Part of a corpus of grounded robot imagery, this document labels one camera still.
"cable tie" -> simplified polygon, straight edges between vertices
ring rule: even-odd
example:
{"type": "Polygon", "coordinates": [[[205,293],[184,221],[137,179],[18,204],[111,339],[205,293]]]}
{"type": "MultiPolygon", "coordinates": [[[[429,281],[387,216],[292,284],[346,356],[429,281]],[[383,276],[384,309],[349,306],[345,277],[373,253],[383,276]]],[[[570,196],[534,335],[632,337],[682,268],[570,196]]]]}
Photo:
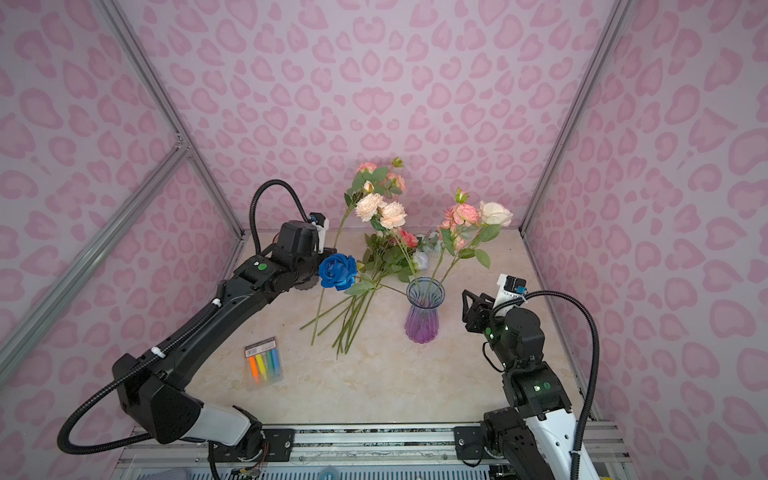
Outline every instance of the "cable tie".
{"type": "Polygon", "coordinates": [[[159,348],[159,347],[157,347],[157,346],[153,346],[153,347],[150,349],[150,351],[151,351],[152,353],[154,353],[155,355],[159,356],[159,357],[160,357],[160,358],[162,358],[162,359],[164,359],[164,358],[165,358],[165,353],[163,353],[163,350],[160,350],[160,348],[159,348]]]}

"barcode label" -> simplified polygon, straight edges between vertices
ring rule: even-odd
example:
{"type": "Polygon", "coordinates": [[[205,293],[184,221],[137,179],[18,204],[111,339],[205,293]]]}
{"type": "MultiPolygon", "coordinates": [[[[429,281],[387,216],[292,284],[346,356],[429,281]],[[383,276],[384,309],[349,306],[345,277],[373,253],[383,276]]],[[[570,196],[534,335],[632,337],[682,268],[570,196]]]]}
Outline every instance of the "barcode label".
{"type": "Polygon", "coordinates": [[[274,338],[268,339],[264,342],[245,347],[245,357],[248,358],[249,356],[258,355],[274,348],[277,348],[277,341],[274,338]]]}

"blue crayon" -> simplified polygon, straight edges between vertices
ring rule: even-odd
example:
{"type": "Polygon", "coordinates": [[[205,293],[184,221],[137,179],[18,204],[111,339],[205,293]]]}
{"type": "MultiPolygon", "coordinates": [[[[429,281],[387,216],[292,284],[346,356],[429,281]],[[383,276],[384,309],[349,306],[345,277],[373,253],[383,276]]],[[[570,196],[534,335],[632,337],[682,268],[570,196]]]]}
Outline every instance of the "blue crayon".
{"type": "Polygon", "coordinates": [[[280,360],[277,358],[277,349],[272,350],[272,363],[275,366],[275,375],[281,376],[282,373],[280,371],[280,360]]]}

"yellow crayon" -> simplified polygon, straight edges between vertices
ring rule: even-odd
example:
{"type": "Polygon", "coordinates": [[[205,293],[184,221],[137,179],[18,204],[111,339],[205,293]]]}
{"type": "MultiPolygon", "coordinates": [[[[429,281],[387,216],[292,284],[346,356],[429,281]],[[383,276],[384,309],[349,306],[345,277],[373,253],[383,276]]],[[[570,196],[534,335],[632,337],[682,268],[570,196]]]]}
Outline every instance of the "yellow crayon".
{"type": "Polygon", "coordinates": [[[259,371],[264,375],[264,379],[269,381],[270,374],[266,372],[266,365],[264,365],[264,359],[261,354],[256,355],[256,361],[259,363],[259,371]]]}

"white rose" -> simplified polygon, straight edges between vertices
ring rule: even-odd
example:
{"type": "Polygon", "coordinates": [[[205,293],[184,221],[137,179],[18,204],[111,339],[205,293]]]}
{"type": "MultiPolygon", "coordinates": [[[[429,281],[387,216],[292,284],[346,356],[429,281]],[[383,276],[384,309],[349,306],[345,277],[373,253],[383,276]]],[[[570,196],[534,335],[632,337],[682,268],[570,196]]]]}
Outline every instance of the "white rose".
{"type": "Polygon", "coordinates": [[[512,212],[503,205],[494,202],[480,202],[480,221],[486,225],[501,225],[509,227],[512,223],[512,212]]]}
{"type": "Polygon", "coordinates": [[[361,201],[357,202],[355,207],[355,214],[360,220],[369,222],[376,215],[376,210],[381,204],[384,203],[384,197],[379,194],[370,194],[364,196],[361,201]]]}
{"type": "Polygon", "coordinates": [[[413,263],[416,265],[417,270],[427,270],[429,268],[429,257],[424,252],[416,252],[413,254],[413,263]]]}
{"type": "Polygon", "coordinates": [[[380,222],[382,227],[386,228],[387,230],[391,230],[393,228],[402,227],[406,224],[406,209],[400,204],[400,202],[383,204],[381,209],[382,217],[380,222]]]}

